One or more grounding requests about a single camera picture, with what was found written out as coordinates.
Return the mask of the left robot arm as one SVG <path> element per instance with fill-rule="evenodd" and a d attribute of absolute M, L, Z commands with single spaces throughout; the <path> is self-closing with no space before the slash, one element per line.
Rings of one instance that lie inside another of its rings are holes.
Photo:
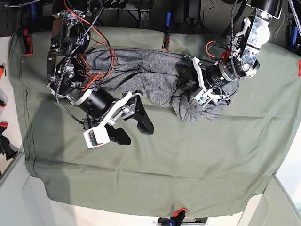
<path fill-rule="evenodd" d="M 192 100 L 201 107 L 218 105 L 220 101 L 229 103 L 232 95 L 222 88 L 256 75 L 260 68 L 257 60 L 260 49 L 270 38 L 269 23 L 272 18 L 280 18 L 282 4 L 281 0 L 246 1 L 246 5 L 253 9 L 252 14 L 244 18 L 242 31 L 231 33 L 229 49 L 216 58 L 214 64 L 204 67 L 199 58 L 186 55 L 198 78 L 199 88 L 192 93 Z"/>

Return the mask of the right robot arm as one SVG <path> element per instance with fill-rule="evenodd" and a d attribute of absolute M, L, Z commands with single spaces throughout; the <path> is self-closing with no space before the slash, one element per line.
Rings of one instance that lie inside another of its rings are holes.
<path fill-rule="evenodd" d="M 115 66 L 115 53 L 109 50 L 108 69 L 91 74 L 86 52 L 91 31 L 104 10 L 102 0 L 56 0 L 52 14 L 51 46 L 47 55 L 46 87 L 59 101 L 66 98 L 86 113 L 79 123 L 84 129 L 88 148 L 101 147 L 109 142 L 130 145 L 131 140 L 122 128 L 114 128 L 118 118 L 137 121 L 138 130 L 152 135 L 154 126 L 141 102 L 140 91 L 123 93 L 114 98 L 102 88 L 104 78 Z"/>

